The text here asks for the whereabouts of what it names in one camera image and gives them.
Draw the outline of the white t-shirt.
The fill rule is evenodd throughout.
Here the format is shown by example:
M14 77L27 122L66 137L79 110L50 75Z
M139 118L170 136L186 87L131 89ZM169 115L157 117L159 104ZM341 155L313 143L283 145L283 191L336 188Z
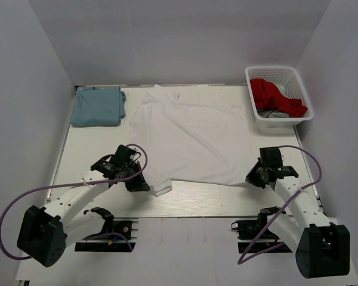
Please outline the white t-shirt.
M178 90L155 85L130 126L129 142L147 153L144 177L157 196L173 181L238 186L253 164L242 104L181 102Z

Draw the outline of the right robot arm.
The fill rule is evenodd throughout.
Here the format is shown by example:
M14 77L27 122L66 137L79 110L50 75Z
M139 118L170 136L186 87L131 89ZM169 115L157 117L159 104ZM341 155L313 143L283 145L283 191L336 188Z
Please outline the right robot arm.
M260 148L260 156L246 176L246 182L259 188L270 186L283 200L282 207L261 209L258 233L237 261L243 264L257 256L248 255L262 237L273 235L280 242L258 254L287 246L295 254L297 268L307 279L346 276L350 272L350 233L346 226L334 223L307 194L315 180L302 185L292 166L285 166L281 147Z

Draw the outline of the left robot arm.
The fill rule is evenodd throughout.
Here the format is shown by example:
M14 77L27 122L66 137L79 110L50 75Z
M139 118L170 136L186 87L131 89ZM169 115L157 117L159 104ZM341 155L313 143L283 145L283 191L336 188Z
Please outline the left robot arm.
M81 240L125 236L115 231L114 215L95 206L95 199L113 185L129 192L149 191L143 176L147 153L137 144L118 146L114 154L96 161L78 183L65 184L66 192L42 207L26 210L17 247L48 268L65 249Z

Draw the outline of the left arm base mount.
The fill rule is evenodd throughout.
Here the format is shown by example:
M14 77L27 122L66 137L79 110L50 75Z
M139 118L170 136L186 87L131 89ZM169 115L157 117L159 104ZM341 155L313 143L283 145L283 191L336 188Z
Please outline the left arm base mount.
M74 250L82 253L131 253L137 242L138 219L115 218L107 223L103 218L83 224L84 238Z

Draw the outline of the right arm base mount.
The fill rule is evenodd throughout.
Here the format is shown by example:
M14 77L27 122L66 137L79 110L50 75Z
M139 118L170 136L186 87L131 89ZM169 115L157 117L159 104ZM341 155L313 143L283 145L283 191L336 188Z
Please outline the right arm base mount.
M256 218L241 219L233 222L230 227L232 231L237 233L237 247L239 254L242 254L256 235L269 221L268 214L259 213ZM269 253L291 253L290 248L284 244L280 238L274 233L266 230L257 242L248 251L248 254L258 253L267 248L280 244L278 248L270 250Z

